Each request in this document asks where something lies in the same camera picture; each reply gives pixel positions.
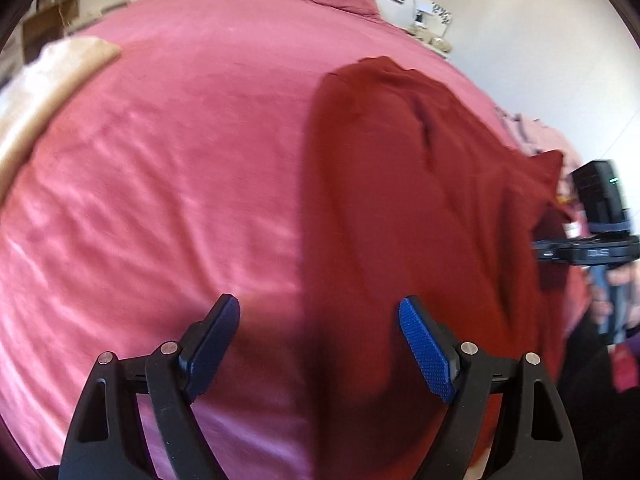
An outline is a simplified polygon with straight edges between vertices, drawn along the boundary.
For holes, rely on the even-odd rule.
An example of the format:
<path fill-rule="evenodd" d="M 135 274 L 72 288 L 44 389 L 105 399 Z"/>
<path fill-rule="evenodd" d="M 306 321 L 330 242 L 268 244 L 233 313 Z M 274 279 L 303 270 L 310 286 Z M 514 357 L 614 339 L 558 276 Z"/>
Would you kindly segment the person right hand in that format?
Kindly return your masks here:
<path fill-rule="evenodd" d="M 588 271 L 590 315 L 599 333 L 622 336 L 639 326 L 639 266 L 631 263 L 610 269 L 592 266 Z"/>

